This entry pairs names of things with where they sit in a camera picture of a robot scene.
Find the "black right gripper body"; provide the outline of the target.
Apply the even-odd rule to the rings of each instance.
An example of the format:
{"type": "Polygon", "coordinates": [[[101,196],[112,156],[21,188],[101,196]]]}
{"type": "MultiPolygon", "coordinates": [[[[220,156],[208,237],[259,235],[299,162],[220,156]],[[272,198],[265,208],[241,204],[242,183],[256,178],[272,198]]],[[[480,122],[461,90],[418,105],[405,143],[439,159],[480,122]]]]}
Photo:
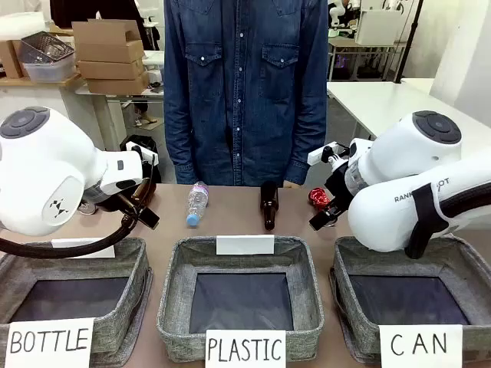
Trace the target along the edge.
{"type": "Polygon", "coordinates": [[[342,214],[348,209],[354,198],[348,190],[344,179],[347,168],[347,165],[339,166],[326,179],[325,187],[333,195],[325,209],[328,214],[342,214]]]}

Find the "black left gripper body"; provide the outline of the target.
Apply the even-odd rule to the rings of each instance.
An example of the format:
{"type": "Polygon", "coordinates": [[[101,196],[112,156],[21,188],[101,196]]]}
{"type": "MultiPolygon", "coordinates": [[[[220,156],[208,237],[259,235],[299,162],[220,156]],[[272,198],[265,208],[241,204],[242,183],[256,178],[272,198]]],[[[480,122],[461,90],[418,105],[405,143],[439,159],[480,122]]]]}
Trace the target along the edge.
{"type": "Polygon", "coordinates": [[[156,183],[147,177],[139,185],[118,193],[117,197],[129,209],[143,210],[149,205],[155,190],[156,183]]]}

